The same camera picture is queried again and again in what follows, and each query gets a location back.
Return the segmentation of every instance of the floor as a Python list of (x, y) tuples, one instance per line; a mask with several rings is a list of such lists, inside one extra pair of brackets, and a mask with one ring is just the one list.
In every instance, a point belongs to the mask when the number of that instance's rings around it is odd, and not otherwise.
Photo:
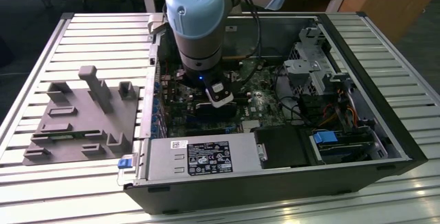
[[(0, 0), (0, 37), (15, 54), (13, 63), (0, 67), (0, 122), (19, 94), (61, 15), (65, 12), (142, 12), (142, 0)], [(398, 48), (440, 92), (440, 0), (433, 0)], [(6, 60), (0, 55), (0, 64)]]

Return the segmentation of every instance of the power supply label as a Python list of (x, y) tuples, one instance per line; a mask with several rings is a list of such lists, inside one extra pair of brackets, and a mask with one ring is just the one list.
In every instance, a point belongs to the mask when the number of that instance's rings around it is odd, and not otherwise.
[(230, 142), (189, 144), (187, 151), (191, 176), (234, 172)]

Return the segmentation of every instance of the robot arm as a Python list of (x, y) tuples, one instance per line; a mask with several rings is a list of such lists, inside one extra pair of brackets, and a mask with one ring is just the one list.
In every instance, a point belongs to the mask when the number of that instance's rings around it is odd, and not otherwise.
[[(253, 0), (279, 9), (285, 0)], [(231, 82), (221, 67), (226, 18), (239, 0), (166, 0), (167, 15), (181, 51), (186, 75), (206, 89), (215, 107), (234, 100)]]

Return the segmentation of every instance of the motherboard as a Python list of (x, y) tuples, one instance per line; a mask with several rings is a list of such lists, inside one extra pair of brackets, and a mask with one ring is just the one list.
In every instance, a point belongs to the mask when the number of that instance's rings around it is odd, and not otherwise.
[[(257, 60), (245, 60), (229, 77), (237, 80), (255, 68)], [(165, 108), (167, 113), (169, 137), (247, 133), (261, 126), (286, 124), (287, 120), (275, 99), (275, 67), (262, 67), (239, 93), (235, 101), (214, 108), (206, 93), (179, 83), (177, 75), (163, 76)]]

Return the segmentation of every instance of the slotted metal surface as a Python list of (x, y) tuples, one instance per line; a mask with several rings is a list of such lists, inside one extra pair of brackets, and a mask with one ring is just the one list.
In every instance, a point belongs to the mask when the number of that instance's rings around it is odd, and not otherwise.
[[(99, 78), (107, 79), (110, 87), (129, 80), (145, 87), (149, 70), (145, 62), (149, 59), (150, 45), (142, 38), (149, 35), (149, 15), (78, 14), (59, 28), (62, 36), (55, 36), (54, 46), (45, 56), (45, 69), (27, 95), (19, 117), (13, 121), (11, 135), (6, 137), (0, 147), (0, 222), (214, 224), (439, 221), (439, 98), (394, 47), (383, 43), (382, 35), (358, 15), (337, 14), (330, 18), (421, 144), (430, 158), (429, 163), (401, 176), (383, 179), (358, 193), (170, 216), (146, 214), (122, 192), (117, 182), (118, 160), (23, 166), (25, 149), (30, 145), (31, 134), (50, 101), (46, 91), (51, 81), (66, 80), (73, 88), (87, 88), (86, 83), (78, 79), (77, 69), (95, 62), (102, 69)], [(129, 43), (129, 37), (134, 39), (133, 43)], [(138, 115), (138, 124), (141, 118), (142, 112)]]

